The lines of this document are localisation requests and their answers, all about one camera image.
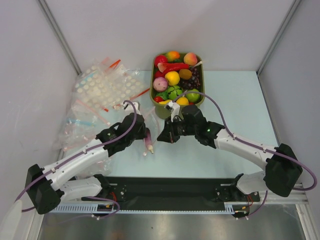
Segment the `purple toy eggplant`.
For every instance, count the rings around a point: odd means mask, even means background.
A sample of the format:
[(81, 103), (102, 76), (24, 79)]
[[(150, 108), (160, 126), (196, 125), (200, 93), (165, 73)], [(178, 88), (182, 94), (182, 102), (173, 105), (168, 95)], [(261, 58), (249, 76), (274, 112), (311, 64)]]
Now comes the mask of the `purple toy eggplant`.
[(153, 142), (151, 138), (151, 132), (149, 128), (146, 128), (146, 137), (143, 139), (146, 149), (151, 153), (154, 154)]

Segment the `clear zip top bag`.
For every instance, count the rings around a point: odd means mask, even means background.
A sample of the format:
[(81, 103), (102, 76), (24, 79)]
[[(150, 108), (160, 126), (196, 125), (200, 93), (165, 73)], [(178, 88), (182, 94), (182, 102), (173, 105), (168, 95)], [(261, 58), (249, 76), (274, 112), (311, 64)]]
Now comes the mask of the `clear zip top bag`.
[[(160, 121), (156, 115), (155, 107), (142, 108), (140, 110), (141, 115), (144, 118), (146, 128), (149, 128), (151, 134), (151, 140), (153, 143), (153, 150), (155, 153), (155, 145), (157, 142), (157, 137), (160, 134)], [(146, 157), (148, 154), (151, 154), (144, 145), (143, 156)]]

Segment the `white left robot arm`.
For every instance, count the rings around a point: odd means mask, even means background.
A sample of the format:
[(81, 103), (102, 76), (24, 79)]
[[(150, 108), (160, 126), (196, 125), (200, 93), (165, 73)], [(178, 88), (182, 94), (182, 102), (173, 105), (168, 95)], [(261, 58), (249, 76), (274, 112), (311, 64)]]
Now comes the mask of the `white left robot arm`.
[(128, 114), (122, 122), (102, 130), (75, 155), (65, 157), (45, 167), (31, 166), (26, 175), (26, 192), (38, 214), (47, 214), (62, 201), (82, 197), (105, 200), (110, 187), (101, 176), (87, 180), (72, 180), (96, 162), (111, 157), (129, 147), (135, 140), (147, 136), (145, 119), (141, 114)]

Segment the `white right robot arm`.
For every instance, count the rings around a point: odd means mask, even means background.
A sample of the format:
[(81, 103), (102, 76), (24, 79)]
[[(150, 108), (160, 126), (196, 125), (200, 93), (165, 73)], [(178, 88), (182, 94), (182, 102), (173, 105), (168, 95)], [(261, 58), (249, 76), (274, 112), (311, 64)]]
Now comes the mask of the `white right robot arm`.
[(233, 153), (261, 168), (256, 173), (236, 176), (230, 188), (235, 200), (242, 201), (248, 194), (266, 190), (281, 197), (290, 195), (303, 172), (300, 165), (290, 160), (296, 157), (291, 147), (237, 139), (225, 126), (206, 120), (196, 105), (181, 108), (169, 101), (164, 108), (170, 111), (170, 116), (165, 119), (157, 141), (173, 144), (181, 136), (193, 136), (201, 145)]

